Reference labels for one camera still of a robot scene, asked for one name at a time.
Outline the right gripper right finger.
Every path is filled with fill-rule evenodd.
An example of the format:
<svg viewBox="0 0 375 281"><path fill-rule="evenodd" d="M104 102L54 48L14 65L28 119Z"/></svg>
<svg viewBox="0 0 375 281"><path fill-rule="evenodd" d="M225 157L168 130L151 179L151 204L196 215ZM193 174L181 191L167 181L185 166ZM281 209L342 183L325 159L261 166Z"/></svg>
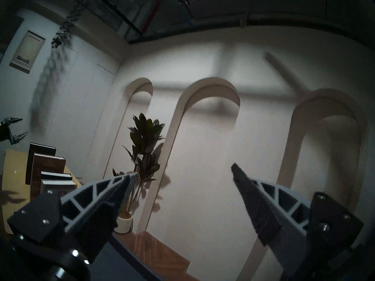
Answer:
<svg viewBox="0 0 375 281"><path fill-rule="evenodd" d="M286 274L296 274L307 253L309 205L290 189L251 179L236 163L231 171L262 246Z"/></svg>

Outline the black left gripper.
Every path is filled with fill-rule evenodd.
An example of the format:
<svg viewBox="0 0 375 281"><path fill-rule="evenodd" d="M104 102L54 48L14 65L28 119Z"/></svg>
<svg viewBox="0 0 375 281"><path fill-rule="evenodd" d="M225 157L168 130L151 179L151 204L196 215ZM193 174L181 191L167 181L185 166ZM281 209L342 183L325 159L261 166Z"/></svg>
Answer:
<svg viewBox="0 0 375 281"><path fill-rule="evenodd" d="M9 126L11 124L22 121L22 118L9 116L4 118L0 123L0 142L9 141L11 145L19 143L26 137L28 132L21 133L19 135L12 135Z"/></svg>

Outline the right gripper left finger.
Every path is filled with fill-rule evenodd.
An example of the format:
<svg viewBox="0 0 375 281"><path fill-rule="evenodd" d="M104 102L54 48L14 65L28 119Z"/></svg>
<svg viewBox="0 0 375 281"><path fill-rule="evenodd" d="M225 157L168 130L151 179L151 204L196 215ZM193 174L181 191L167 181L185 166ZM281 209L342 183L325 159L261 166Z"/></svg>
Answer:
<svg viewBox="0 0 375 281"><path fill-rule="evenodd" d="M92 264L108 242L117 217L135 185L139 173L129 173L88 183L60 198L67 241Z"/></svg>

